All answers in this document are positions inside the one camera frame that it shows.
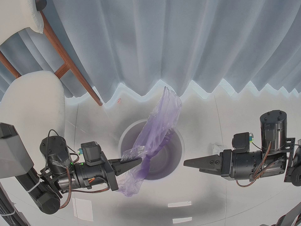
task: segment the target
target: wooden chair frame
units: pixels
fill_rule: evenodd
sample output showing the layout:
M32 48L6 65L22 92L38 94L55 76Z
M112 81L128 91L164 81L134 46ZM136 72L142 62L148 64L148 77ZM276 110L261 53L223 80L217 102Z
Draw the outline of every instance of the wooden chair frame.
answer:
M95 91L92 89L92 87L89 85L89 83L86 81L82 73L79 71L77 66L74 64L73 60L70 58L67 51L62 46L61 42L59 41L58 37L56 36L55 32L51 28L47 18L45 17L44 13L42 12L42 9L45 8L47 2L46 0L36 0L36 7L37 10L40 11L43 21L44 21L44 34L52 44L52 46L55 48L55 50L58 52L58 54L61 56L61 58L64 61L64 64L55 71L55 75L60 79L62 76L68 71L71 70L72 73L75 75L75 77L79 80L79 82L84 86L84 88L87 90L87 92L92 96L92 98L96 101L98 105L102 105L102 102L98 95L95 93ZM21 74L12 66L12 64L5 58L5 56L0 51L0 61L3 63L3 65L14 75L14 77L19 78Z

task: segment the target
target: zip tie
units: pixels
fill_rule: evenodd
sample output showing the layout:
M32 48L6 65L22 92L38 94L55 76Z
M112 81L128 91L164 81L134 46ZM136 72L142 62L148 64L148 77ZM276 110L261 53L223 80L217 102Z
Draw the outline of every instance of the zip tie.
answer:
M31 192L32 190L34 190L41 182L43 182L43 180L42 180L42 179L39 179L39 182L38 182L36 185L34 185L32 189L29 189L29 190L26 191L26 192L30 193L30 192Z
M0 214L0 216L10 216L13 215L16 212L16 209L13 208L13 213L9 213L9 214Z

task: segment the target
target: plastic bag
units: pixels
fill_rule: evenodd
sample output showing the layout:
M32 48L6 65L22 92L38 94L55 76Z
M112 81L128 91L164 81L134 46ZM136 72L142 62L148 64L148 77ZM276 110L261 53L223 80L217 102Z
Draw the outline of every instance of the plastic bag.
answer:
M142 163L120 176L118 192L122 192L127 197L139 192L149 172L150 159L170 141L181 108L181 99L165 86L158 104L150 114L132 149L122 155L122 161L141 157Z

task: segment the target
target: curtain fold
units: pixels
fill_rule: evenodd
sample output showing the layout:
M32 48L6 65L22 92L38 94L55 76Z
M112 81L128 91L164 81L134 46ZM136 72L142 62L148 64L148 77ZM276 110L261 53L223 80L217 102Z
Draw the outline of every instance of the curtain fold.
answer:
M212 92L252 81L301 92L301 0L47 0L44 14L91 86L107 102L119 83L145 95L159 79L182 95L191 80ZM25 29L0 51L21 73L63 61L45 35ZM0 64L0 90L13 77ZM71 72L67 97L86 93Z

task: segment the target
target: white tile floor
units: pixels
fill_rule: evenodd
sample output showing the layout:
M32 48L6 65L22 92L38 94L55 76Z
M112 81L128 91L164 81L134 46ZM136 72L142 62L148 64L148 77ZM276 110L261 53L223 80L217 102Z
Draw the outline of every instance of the white tile floor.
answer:
M253 86L247 86L230 97L225 87L218 86L207 99L202 99L190 86L182 96L183 107L177 128L185 143L184 159L211 155L213 144L231 148L233 134L240 132L254 133L254 142L260 145L259 117L273 109L288 114L288 137L301 138L301 95L270 87L258 92ZM68 145L78 149L83 142L97 141L109 159L118 158L121 134L131 123L149 116L162 90L160 86L154 87L138 101L128 88L118 88L110 104L102 107L89 96L79 104L70 104L66 100L65 138ZM57 225L168 226L173 225L172 219L189 217L192 220L176 225L259 226L276 223L301 201L299 188L283 183L283 178L280 175L260 179L248 188L240 188L233 181L202 174L194 168L179 167L166 180L144 182L139 194L130 198L112 191L73 193L73 198L92 202L93 222L75 217L72 202L54 215L45 215L15 179L4 179L1 183L32 226L40 225L41 219L46 219L45 226L53 222ZM168 207L169 203L187 201L191 201L191 205Z

